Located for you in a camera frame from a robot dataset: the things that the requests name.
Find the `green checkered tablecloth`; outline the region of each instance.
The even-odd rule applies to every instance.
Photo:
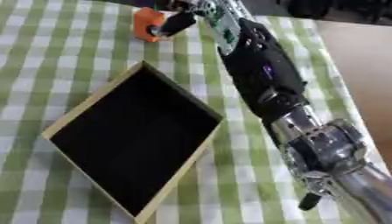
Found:
[[[39,134],[140,60],[227,118],[149,223],[355,223],[330,199],[307,213],[297,209],[304,191],[239,98],[204,23],[144,43],[130,32],[135,10],[93,1],[0,0],[1,224],[130,222]],[[306,94],[321,118],[355,122],[370,158],[386,171],[314,22],[257,19],[309,81]]]

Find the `orange block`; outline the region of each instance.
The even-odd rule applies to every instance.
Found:
[[[164,13],[153,10],[151,8],[143,7],[135,13],[135,26],[134,33],[135,37],[144,39],[149,42],[156,42],[159,37],[151,36],[147,32],[147,26],[149,25],[161,25],[165,21]]]

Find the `robotic arm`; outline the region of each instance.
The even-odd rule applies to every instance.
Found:
[[[239,0],[171,0],[178,14],[152,36],[169,37],[201,16],[241,97],[281,151],[293,177],[307,189],[299,208],[332,196],[358,221],[392,223],[392,179],[365,159],[361,133],[338,119],[322,123],[305,99],[306,82],[277,40]]]

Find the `wooden frame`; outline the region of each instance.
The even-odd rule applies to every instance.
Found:
[[[94,94],[89,96],[83,103],[81,103],[76,108],[72,109],[66,115],[61,117],[57,122],[55,122],[52,126],[47,128],[42,136],[48,141],[52,141],[53,136],[66,127],[71,121],[97,103],[100,99],[102,99],[105,95],[116,89],[120,84],[125,82],[130,76],[136,74],[143,67],[148,68],[157,77],[163,81],[165,84],[174,88],[179,94],[185,96],[189,101],[193,104],[197,105],[199,108],[203,109],[207,112],[211,117],[219,121],[219,124],[213,129],[213,131],[209,134],[209,136],[204,140],[204,142],[193,152],[193,154],[181,165],[181,167],[177,170],[177,172],[167,181],[164,186],[155,194],[153,199],[143,208],[143,210],[136,216],[131,214],[127,209],[125,209],[119,202],[117,202],[108,192],[105,191],[97,182],[95,182],[91,177],[88,176],[70,157],[68,157],[62,150],[58,149],[60,154],[62,154],[73,166],[75,166],[80,172],[82,172],[89,180],[92,181],[95,187],[100,189],[113,203],[118,205],[127,215],[129,215],[132,219],[135,220],[136,223],[142,224],[145,223],[149,217],[155,212],[158,205],[164,200],[164,198],[169,194],[171,189],[173,189],[179,180],[185,175],[185,173],[191,168],[193,163],[198,159],[198,157],[202,154],[203,150],[207,147],[207,145],[212,141],[214,135],[218,131],[218,128],[221,125],[222,117],[217,114],[215,111],[210,109],[206,104],[202,101],[195,98],[193,95],[185,91],[183,88],[179,87],[175,82],[165,77],[164,74],[160,73],[153,66],[150,66],[146,62],[139,62],[135,64],[130,70],[126,71],[124,74],[119,75],[115,79],[113,79],[109,84],[97,90]]]

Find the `wooden box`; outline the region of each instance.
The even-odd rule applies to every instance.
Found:
[[[43,132],[136,223],[145,223],[192,166],[220,115],[146,62]]]

